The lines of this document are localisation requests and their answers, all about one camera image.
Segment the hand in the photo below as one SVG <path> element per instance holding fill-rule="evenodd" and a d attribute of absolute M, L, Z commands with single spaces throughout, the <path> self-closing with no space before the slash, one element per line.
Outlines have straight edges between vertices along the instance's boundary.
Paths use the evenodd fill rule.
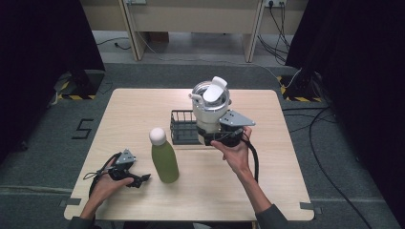
<path fill-rule="evenodd" d="M 110 160 L 106 167 L 110 167 L 113 162 L 114 159 Z M 106 172 L 103 172 L 98 180 L 98 183 L 95 185 L 86 206 L 84 206 L 80 217 L 83 219 L 92 219 L 97 208 L 104 202 L 105 199 L 109 198 L 119 188 L 132 182 L 134 182 L 134 179 L 131 177 L 115 181 L 111 179 Z"/>
<path fill-rule="evenodd" d="M 252 129 L 244 127 L 244 132 L 243 139 L 249 140 Z M 238 178 L 252 175 L 248 163 L 248 147 L 244 142 L 241 141 L 237 146 L 232 148 L 215 140 L 211 141 L 211 145 L 224 153 L 223 160 L 228 162 Z"/>

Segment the wire basket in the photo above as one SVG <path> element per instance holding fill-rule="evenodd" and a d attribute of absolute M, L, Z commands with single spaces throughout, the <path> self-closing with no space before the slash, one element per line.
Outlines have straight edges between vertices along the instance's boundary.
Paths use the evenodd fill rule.
<path fill-rule="evenodd" d="M 170 121 L 173 145 L 198 145 L 197 119 L 192 110 L 173 110 Z"/>

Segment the power outlet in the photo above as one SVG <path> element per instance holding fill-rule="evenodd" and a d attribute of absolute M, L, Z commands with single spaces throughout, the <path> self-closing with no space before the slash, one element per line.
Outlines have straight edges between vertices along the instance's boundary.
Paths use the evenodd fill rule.
<path fill-rule="evenodd" d="M 281 8 L 281 3 L 284 3 L 284 6 L 286 6 L 287 3 L 287 0 L 266 0 L 265 7 L 268 7 L 270 1 L 273 1 L 273 8 Z"/>

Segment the metal bracket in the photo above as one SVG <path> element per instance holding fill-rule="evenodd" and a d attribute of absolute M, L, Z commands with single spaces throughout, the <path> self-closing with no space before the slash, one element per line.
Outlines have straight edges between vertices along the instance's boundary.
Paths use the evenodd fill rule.
<path fill-rule="evenodd" d="M 256 123 L 233 110 L 229 110 L 220 118 L 220 122 L 227 126 L 254 126 Z"/>
<path fill-rule="evenodd" d="M 125 149 L 124 152 L 122 152 L 121 156 L 116 161 L 116 165 L 120 164 L 126 164 L 126 163 L 134 163 L 135 162 L 135 157 L 131 154 L 131 152 L 128 149 Z"/>

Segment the bottle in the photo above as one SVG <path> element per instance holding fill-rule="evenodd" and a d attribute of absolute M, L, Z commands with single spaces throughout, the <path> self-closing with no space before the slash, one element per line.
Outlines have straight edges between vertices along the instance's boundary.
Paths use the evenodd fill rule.
<path fill-rule="evenodd" d="M 172 183 L 179 178 L 179 167 L 172 145 L 166 140 L 162 128 L 155 128 L 149 133 L 152 142 L 152 160 L 159 178 L 164 183 Z"/>

